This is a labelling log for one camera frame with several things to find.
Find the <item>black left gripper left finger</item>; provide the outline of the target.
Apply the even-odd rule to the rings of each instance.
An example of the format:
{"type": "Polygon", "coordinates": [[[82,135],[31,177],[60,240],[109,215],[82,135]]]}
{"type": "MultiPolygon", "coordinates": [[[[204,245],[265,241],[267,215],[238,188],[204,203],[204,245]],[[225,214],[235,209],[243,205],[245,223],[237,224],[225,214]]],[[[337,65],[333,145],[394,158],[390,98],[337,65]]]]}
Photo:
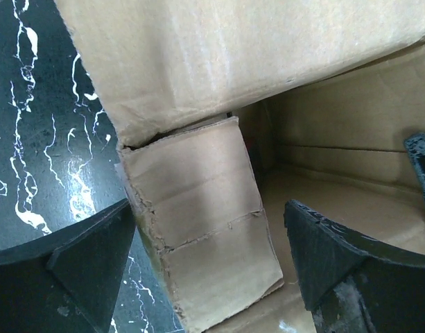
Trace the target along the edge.
{"type": "Polygon", "coordinates": [[[0,251],[0,332],[108,332],[134,233],[123,199],[0,251]]]}

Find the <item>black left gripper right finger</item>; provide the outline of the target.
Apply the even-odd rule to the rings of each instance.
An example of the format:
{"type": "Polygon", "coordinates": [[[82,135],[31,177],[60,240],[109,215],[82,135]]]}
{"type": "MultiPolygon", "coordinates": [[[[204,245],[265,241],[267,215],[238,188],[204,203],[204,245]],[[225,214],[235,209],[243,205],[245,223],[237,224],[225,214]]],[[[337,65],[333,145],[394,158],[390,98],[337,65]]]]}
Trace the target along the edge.
{"type": "Polygon", "coordinates": [[[336,223],[297,200],[284,224],[317,332],[425,332],[425,255],[336,223]]]}

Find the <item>brown cardboard express box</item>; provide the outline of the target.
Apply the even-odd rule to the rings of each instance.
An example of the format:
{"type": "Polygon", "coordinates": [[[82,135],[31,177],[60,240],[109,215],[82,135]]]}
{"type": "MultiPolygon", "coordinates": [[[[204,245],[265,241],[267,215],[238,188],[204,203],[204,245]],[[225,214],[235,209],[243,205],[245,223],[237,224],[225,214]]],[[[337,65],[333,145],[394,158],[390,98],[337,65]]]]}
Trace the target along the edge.
{"type": "Polygon", "coordinates": [[[297,200],[425,255],[425,1],[58,1],[186,332],[317,332],[297,200]]]}

